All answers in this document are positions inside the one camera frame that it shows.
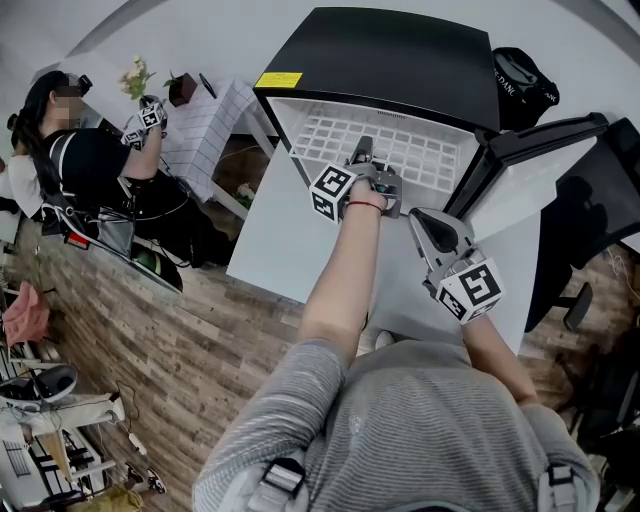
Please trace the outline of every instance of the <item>white wire rack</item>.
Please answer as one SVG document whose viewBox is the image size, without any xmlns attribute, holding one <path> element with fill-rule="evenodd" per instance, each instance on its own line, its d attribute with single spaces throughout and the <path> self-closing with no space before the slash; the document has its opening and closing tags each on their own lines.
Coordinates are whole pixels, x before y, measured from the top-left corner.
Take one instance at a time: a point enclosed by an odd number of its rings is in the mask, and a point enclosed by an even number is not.
<svg viewBox="0 0 640 512">
<path fill-rule="evenodd" d="M 458 146 L 422 134 L 379 126 L 372 119 L 341 119 L 316 107 L 304 120 L 289 151 L 292 157 L 344 165 L 360 137 L 373 138 L 373 159 L 392 167 L 405 181 L 451 194 Z"/>
</svg>

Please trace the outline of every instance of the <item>person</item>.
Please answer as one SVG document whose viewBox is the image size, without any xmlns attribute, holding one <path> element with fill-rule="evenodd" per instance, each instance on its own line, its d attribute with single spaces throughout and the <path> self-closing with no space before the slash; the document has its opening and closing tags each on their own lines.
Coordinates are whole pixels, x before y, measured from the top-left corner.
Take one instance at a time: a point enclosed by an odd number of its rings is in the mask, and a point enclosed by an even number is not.
<svg viewBox="0 0 640 512">
<path fill-rule="evenodd" d="M 346 208 L 300 341 L 213 449 L 194 511 L 253 510 L 258 492 L 272 498 L 260 510 L 285 510 L 267 474 L 282 459 L 304 470 L 289 511 L 535 511 L 554 464 L 595 510 L 587 458 L 486 315 L 462 327 L 464 345 L 404 340 L 355 358 L 386 201 L 362 181 L 350 198 L 368 204 Z"/>
<path fill-rule="evenodd" d="M 17 118 L 16 114 L 12 114 L 7 121 L 7 128 L 11 131 L 13 155 L 7 163 L 5 179 L 11 189 L 12 199 L 27 217 L 35 219 L 42 207 L 40 183 L 33 161 L 13 130 Z"/>
<path fill-rule="evenodd" d="M 162 132 L 151 128 L 141 151 L 120 143 L 103 129 L 76 129 L 84 103 L 77 79 L 61 71 L 38 78 L 24 107 L 11 121 L 16 144 L 24 145 L 33 161 L 43 197 L 63 191 L 94 205 L 129 214 L 129 200 L 121 181 L 133 182 L 135 233 L 157 242 L 184 262 L 200 267 L 205 262 L 226 265 L 235 241 L 216 230 L 177 182 L 158 172 Z M 49 157 L 54 143 L 74 131 L 64 149 L 63 168 L 56 170 Z"/>
</svg>

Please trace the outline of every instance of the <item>fridge door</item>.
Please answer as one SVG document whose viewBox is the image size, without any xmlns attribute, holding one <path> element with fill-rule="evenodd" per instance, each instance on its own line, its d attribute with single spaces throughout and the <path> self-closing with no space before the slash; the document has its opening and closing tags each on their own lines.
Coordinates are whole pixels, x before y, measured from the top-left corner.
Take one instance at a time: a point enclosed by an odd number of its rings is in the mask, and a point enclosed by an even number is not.
<svg viewBox="0 0 640 512">
<path fill-rule="evenodd" d="M 538 212 L 607 126 L 604 115 L 591 113 L 490 140 L 477 135 L 481 147 L 444 211 L 470 224 L 476 240 Z"/>
</svg>

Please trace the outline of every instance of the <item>red bracelet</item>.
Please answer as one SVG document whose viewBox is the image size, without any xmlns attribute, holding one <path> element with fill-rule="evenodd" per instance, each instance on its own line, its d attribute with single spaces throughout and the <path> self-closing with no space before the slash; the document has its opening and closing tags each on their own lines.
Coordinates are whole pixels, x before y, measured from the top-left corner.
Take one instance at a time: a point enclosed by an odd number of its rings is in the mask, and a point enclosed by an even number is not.
<svg viewBox="0 0 640 512">
<path fill-rule="evenodd" d="M 347 206 L 351 206 L 352 204 L 366 204 L 369 206 L 373 206 L 374 208 L 377 208 L 378 210 L 380 210 L 380 213 L 384 213 L 384 210 L 382 208 L 380 208 L 378 205 L 373 204 L 373 203 L 367 203 L 366 201 L 349 201 L 347 203 Z"/>
</svg>

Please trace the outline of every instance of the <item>wooden floor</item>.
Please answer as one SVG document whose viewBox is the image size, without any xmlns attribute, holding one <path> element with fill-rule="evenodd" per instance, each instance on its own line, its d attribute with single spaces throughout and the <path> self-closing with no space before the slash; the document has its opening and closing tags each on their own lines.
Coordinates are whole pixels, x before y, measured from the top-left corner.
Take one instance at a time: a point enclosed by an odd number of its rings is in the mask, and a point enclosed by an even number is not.
<svg viewBox="0 0 640 512">
<path fill-rule="evenodd" d="M 213 267 L 182 270 L 184 293 L 173 294 L 104 251 L 83 252 L 57 237 L 41 239 L 38 232 L 23 224 L 16 275 L 44 289 L 55 286 L 49 296 L 59 312 L 52 335 L 61 343 L 55 348 L 79 369 L 81 389 L 115 391 L 121 383 L 132 431 L 169 489 L 145 510 L 190 510 L 200 468 L 294 341 L 301 305 Z M 582 332 L 566 331 L 558 310 L 525 336 L 520 357 L 550 405 L 570 392 L 553 364 L 558 351 L 583 363 L 590 344 L 609 347 L 630 325 L 626 285 L 605 256 L 576 272 L 570 285 L 577 291 L 589 280 L 594 288 Z M 135 406 L 127 386 L 135 390 Z M 120 464 L 143 462 L 123 427 L 93 432 L 98 443 L 100 435 Z"/>
</svg>

